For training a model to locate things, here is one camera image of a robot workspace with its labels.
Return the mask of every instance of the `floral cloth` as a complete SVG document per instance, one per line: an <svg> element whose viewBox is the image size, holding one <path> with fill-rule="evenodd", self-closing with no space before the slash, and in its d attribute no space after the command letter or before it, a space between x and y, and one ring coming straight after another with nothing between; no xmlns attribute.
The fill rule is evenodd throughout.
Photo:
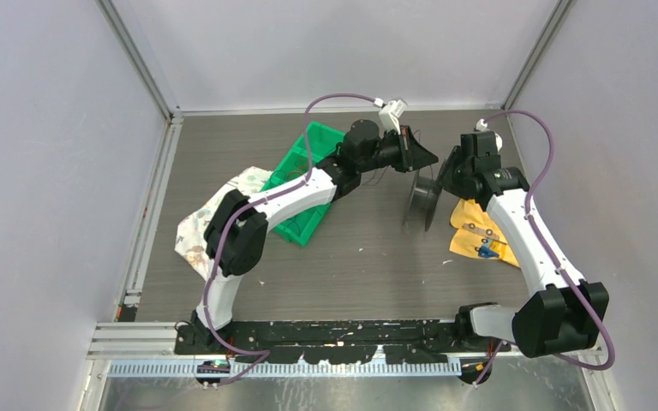
<svg viewBox="0 0 658 411"><path fill-rule="evenodd" d="M245 195L258 193L270 176L271 171L259 169L258 167L248 167L243 173L225 183L198 211L185 217L177 225L175 251L188 261L193 270L197 271L204 279L207 280L208 265L203 263L208 262L208 256L206 255L206 241L203 240L203 232L206 231L208 224L211 222L213 213L218 209L218 204L234 188L238 188L238 191Z"/></svg>

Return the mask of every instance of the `gray wall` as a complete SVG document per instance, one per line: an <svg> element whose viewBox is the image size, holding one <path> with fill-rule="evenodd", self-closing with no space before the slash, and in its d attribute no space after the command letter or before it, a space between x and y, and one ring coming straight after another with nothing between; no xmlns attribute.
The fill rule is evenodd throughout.
<svg viewBox="0 0 658 411"><path fill-rule="evenodd" d="M95 2L0 2L0 409L75 405L164 131Z"/></svg>
<svg viewBox="0 0 658 411"><path fill-rule="evenodd" d="M658 1L579 0L517 107L557 134L538 202L575 264L609 289L621 409L658 409ZM535 176L543 134L513 125Z"/></svg>
<svg viewBox="0 0 658 411"><path fill-rule="evenodd" d="M556 2L116 3L183 110L248 110L304 108L330 92L500 105ZM362 106L327 106L340 104Z"/></svg>

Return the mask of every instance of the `yellow cloth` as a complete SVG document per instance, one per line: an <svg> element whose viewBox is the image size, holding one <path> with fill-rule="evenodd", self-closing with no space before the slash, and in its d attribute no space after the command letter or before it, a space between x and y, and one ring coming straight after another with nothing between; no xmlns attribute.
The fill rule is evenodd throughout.
<svg viewBox="0 0 658 411"><path fill-rule="evenodd" d="M460 200L450 216L450 225L458 229L450 241L450 251L472 259L484 259L478 251L486 245L499 255L490 259L502 259L518 267L505 236L475 201Z"/></svg>

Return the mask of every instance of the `green plastic bin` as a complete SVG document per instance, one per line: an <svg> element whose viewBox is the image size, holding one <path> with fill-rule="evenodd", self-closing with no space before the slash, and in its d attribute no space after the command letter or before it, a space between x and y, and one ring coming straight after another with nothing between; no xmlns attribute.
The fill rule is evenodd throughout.
<svg viewBox="0 0 658 411"><path fill-rule="evenodd" d="M308 140L311 145L314 164L332 153L337 147L337 143L340 143L343 139L344 132L318 122L311 122L308 125ZM286 154L286 157L281 160L276 170L273 171L261 191L266 191L303 176L307 171L307 165L307 152L302 134ZM326 204L300 212L274 227L273 232L281 235L286 241L295 242L304 247L328 209L329 204Z"/></svg>

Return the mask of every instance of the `spool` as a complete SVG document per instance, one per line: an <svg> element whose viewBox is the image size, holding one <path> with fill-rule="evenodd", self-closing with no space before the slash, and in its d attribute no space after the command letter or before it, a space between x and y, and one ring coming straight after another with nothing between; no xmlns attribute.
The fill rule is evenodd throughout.
<svg viewBox="0 0 658 411"><path fill-rule="evenodd" d="M416 171L404 208L402 225L408 225L413 216L419 216L424 219L425 231L428 231L435 218L435 208L438 205L441 191L441 185L431 178L420 176L420 171Z"/></svg>

